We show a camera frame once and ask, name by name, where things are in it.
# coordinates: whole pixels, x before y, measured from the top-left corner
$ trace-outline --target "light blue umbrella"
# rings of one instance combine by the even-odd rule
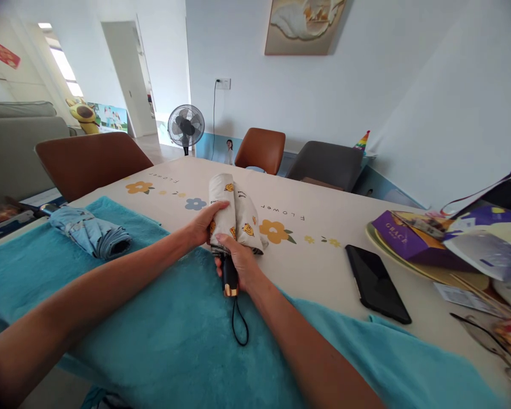
[[[51,213],[49,222],[95,258],[110,260],[131,247],[132,238],[123,227],[97,219],[84,208],[64,206]]]

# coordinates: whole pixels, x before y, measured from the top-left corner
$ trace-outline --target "smartphone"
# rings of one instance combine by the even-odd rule
[[[345,249],[362,304],[401,324],[411,324],[411,317],[380,257],[353,245],[347,245]]]

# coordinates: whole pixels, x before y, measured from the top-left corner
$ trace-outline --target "wall outlet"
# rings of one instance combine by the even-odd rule
[[[216,78],[217,80],[220,80],[220,82],[216,83],[216,89],[231,89],[230,78]]]

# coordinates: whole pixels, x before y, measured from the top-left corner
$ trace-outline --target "standing fan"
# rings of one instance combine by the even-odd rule
[[[176,145],[183,147],[188,155],[188,147],[195,145],[204,132],[204,118],[193,105],[180,105],[169,118],[169,136]]]

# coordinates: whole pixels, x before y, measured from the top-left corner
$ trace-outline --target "rainbow party hat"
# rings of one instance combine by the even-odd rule
[[[365,146],[367,145],[367,139],[369,139],[369,132],[371,132],[371,131],[367,131],[365,136],[363,138],[361,138],[358,143],[356,143],[356,146],[354,147],[354,149],[359,149],[360,151],[365,152]]]

